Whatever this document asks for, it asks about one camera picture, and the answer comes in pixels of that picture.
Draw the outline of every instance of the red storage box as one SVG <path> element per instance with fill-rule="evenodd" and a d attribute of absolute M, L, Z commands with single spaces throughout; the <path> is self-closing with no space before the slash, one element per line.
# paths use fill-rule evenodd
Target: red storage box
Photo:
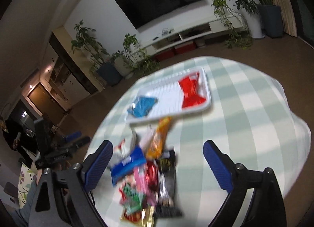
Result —
<path fill-rule="evenodd" d="M 181 45 L 175 46 L 175 52 L 177 54 L 186 53 L 186 52 L 192 51 L 194 49 L 196 49 L 196 44 L 192 40 L 187 41 Z"/>
<path fill-rule="evenodd" d="M 162 60 L 169 59 L 169 58 L 171 58 L 173 56 L 175 56 L 175 50 L 174 50 L 174 48 L 171 48 L 171 49 L 167 49 L 167 50 L 161 51 L 158 54 L 155 54 L 154 57 L 156 57 L 156 59 L 158 61 L 162 61 Z"/>

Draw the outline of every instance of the screw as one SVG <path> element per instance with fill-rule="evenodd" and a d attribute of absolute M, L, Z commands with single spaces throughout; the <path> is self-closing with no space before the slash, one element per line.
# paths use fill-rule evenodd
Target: screw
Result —
<path fill-rule="evenodd" d="M 44 174 L 45 174 L 45 175 L 47 175 L 47 174 L 49 174 L 49 173 L 50 173 L 50 169 L 49 169 L 49 168 L 44 169 Z"/>
<path fill-rule="evenodd" d="M 267 174 L 272 174 L 274 171 L 271 168 L 266 168 Z"/>
<path fill-rule="evenodd" d="M 75 164 L 72 166 L 72 168 L 73 168 L 74 170 L 76 170 L 76 169 L 78 169 L 80 166 L 81 166 L 81 165 L 80 165 L 79 163 L 75 163 Z"/>
<path fill-rule="evenodd" d="M 242 170 L 244 168 L 243 164 L 241 164 L 241 163 L 237 163 L 235 167 L 238 170 Z"/>

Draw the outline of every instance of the orange snack wrapper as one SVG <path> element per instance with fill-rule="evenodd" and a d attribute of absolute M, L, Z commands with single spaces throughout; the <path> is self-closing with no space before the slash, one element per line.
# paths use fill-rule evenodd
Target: orange snack wrapper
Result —
<path fill-rule="evenodd" d="M 165 117 L 159 121 L 152 142 L 150 143 L 150 147 L 146 152 L 147 159 L 158 159 L 161 156 L 171 120 L 172 117 Z"/>

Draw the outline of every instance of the black snack package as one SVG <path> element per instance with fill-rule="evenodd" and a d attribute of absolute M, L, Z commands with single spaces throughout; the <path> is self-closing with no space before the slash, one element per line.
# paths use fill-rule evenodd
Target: black snack package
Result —
<path fill-rule="evenodd" d="M 154 217 L 181 217 L 182 212 L 174 205 L 175 197 L 175 150 L 164 151 L 156 160 L 159 167 L 159 200 Z"/>

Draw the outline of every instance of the gray plant pot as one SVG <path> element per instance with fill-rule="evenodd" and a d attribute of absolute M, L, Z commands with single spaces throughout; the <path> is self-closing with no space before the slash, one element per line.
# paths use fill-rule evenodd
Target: gray plant pot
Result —
<path fill-rule="evenodd" d="M 280 38 L 284 33 L 281 18 L 281 8 L 277 5 L 257 5 L 259 14 L 266 30 L 266 35 L 271 38 Z"/>
<path fill-rule="evenodd" d="M 110 62 L 105 62 L 96 72 L 106 80 L 107 84 L 110 86 L 118 84 L 122 79 L 120 73 Z"/>

